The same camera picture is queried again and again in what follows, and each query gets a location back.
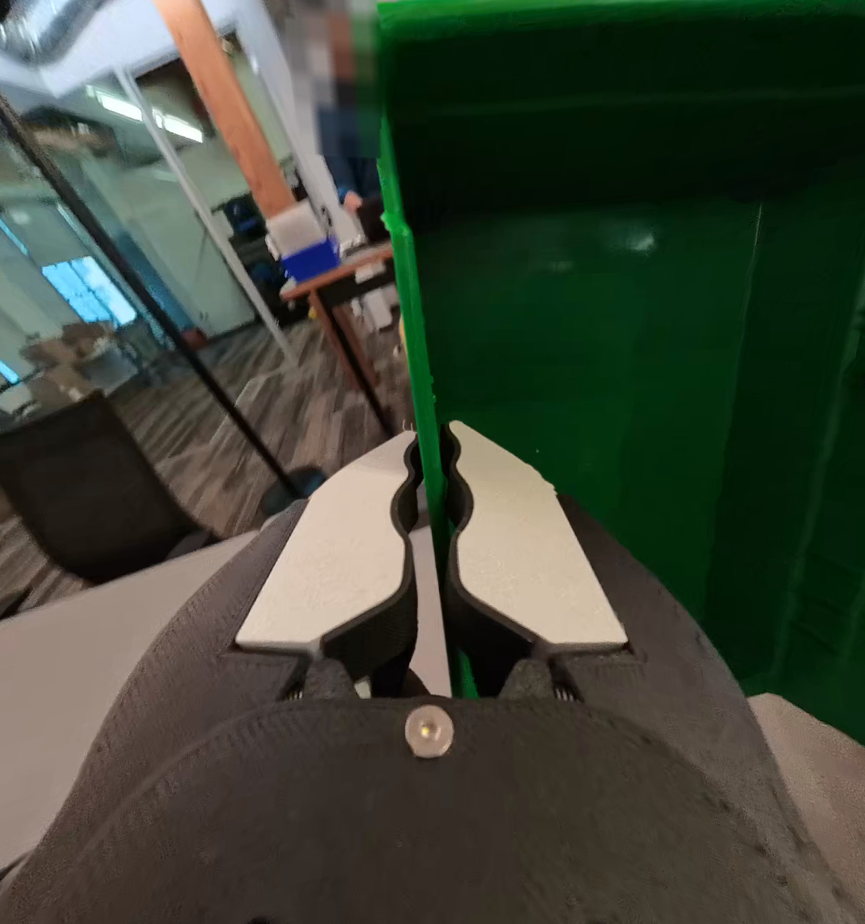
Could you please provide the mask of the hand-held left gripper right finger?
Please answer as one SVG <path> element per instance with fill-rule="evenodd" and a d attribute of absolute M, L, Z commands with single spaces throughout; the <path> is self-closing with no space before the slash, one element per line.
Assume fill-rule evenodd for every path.
<path fill-rule="evenodd" d="M 554 485 L 464 422 L 442 429 L 452 526 L 444 614 L 477 695 L 516 665 L 629 646 Z"/>

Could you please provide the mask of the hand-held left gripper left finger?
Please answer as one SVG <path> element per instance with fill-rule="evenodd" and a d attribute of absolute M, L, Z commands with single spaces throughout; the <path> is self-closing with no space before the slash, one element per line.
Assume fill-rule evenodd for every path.
<path fill-rule="evenodd" d="M 410 532 L 418 439 L 400 433 L 311 494 L 235 637 L 236 647 L 333 660 L 376 697 L 403 692 L 417 640 Z"/>

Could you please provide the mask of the green plastic box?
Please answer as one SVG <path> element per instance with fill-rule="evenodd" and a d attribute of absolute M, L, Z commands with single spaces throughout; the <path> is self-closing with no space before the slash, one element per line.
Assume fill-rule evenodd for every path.
<path fill-rule="evenodd" d="M 865 745 L 865 2 L 389 2 L 380 177 L 439 432 L 538 468 L 749 694 Z"/>

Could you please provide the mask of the black mesh office chair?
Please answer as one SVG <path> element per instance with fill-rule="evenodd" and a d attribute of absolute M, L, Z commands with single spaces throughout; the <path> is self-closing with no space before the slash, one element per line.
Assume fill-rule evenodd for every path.
<path fill-rule="evenodd" d="M 0 433 L 0 489 L 46 557 L 91 585 L 222 541 L 183 508 L 101 392 Z"/>

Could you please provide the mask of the brown top desk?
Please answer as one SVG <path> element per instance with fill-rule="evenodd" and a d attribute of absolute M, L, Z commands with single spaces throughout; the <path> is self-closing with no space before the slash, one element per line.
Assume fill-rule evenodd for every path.
<path fill-rule="evenodd" d="M 280 290 L 286 303 L 304 298 L 327 336 L 350 384 L 367 400 L 381 432 L 392 437 L 389 414 L 377 394 L 378 374 L 357 334 L 351 302 L 394 282 L 390 242 L 358 248 L 313 278 L 291 280 Z"/>

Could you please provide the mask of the blue and white cooler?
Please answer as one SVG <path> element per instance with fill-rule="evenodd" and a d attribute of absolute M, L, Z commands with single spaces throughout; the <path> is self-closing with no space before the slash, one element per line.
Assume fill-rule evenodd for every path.
<path fill-rule="evenodd" d="M 338 239 L 304 200 L 266 220 L 266 244 L 286 275 L 306 282 L 342 265 Z"/>

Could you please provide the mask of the brown cardboard boxes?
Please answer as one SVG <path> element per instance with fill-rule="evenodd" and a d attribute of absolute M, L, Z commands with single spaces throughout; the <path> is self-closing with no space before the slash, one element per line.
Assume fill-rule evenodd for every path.
<path fill-rule="evenodd" d="M 20 356 L 32 367 L 26 386 L 41 410 L 60 410 L 94 393 L 110 395 L 128 378 L 115 327 L 109 321 L 75 321 L 60 335 L 26 338 Z"/>

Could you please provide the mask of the black stanchion post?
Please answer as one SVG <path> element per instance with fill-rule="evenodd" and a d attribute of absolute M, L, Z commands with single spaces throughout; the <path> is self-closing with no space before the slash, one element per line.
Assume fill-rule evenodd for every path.
<path fill-rule="evenodd" d="M 27 156 L 39 173 L 50 184 L 67 209 L 76 217 L 85 231 L 115 270 L 127 283 L 138 301 L 149 315 L 160 325 L 165 335 L 172 341 L 179 355 L 203 383 L 211 397 L 232 421 L 236 429 L 254 449 L 266 467 L 276 476 L 276 482 L 264 492 L 261 509 L 266 515 L 274 515 L 285 510 L 291 503 L 303 500 L 323 483 L 324 474 L 318 468 L 297 468 L 286 471 L 279 460 L 273 456 L 268 446 L 260 438 L 258 431 L 224 391 L 216 377 L 210 372 L 195 350 L 185 340 L 176 324 L 166 314 L 154 295 L 144 284 L 142 277 L 132 263 L 110 237 L 99 219 L 92 213 L 86 202 L 66 180 L 53 160 L 45 154 L 37 141 L 24 127 L 17 112 L 0 93 L 0 122 L 7 135 Z"/>

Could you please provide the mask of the wooden support post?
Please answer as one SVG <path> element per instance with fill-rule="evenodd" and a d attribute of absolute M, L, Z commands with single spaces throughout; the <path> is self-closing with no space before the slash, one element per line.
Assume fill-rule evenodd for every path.
<path fill-rule="evenodd" d="M 284 172 L 201 1 L 155 1 L 197 93 L 266 219 L 296 204 Z"/>

